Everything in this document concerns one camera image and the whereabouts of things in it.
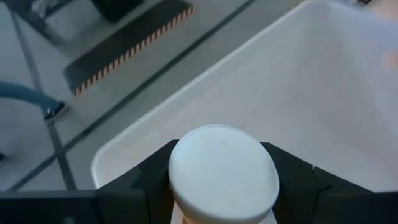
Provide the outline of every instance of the white plastic bin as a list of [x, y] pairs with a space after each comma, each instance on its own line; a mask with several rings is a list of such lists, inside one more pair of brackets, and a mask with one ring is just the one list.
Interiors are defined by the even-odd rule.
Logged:
[[398, 24], [305, 2], [105, 145], [95, 182], [191, 129], [226, 124], [369, 190], [398, 190], [398, 70], [383, 62], [394, 51]]

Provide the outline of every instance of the floor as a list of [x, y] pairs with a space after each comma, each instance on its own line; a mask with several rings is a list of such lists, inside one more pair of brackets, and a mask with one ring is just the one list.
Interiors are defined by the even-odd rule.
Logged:
[[[85, 1], [74, 4], [91, 7]], [[58, 47], [0, 2], [0, 79], [71, 106], [52, 125], [35, 106], [0, 99], [0, 151], [7, 154], [0, 191], [93, 189], [91, 160], [103, 144], [302, 0], [187, 0], [195, 6], [191, 18], [74, 98], [64, 68], [159, 1], [145, 0], [114, 26], [92, 15], [81, 34]], [[67, 27], [60, 32], [74, 36]], [[137, 91], [153, 74], [158, 78]]]

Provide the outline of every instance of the cup lid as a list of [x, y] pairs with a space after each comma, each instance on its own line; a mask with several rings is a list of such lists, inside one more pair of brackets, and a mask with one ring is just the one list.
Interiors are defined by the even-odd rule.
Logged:
[[268, 152], [249, 134], [229, 126], [190, 131], [174, 147], [169, 179], [181, 209], [218, 220], [261, 221], [279, 193]]

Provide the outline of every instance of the blue jeans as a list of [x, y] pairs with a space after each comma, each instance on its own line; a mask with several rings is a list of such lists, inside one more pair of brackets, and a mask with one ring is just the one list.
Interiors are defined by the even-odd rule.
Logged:
[[38, 91], [24, 86], [0, 81], [0, 98], [12, 98], [40, 106], [44, 111], [54, 110], [59, 102]]

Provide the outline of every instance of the shoe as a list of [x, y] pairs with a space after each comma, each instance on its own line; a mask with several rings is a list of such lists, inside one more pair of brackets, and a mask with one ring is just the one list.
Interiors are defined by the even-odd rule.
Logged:
[[61, 115], [63, 115], [65, 112], [67, 112], [68, 109], [69, 107], [65, 103], [59, 102], [58, 106], [55, 109], [50, 109], [50, 108], [47, 109], [44, 115], [44, 121], [52, 123]]

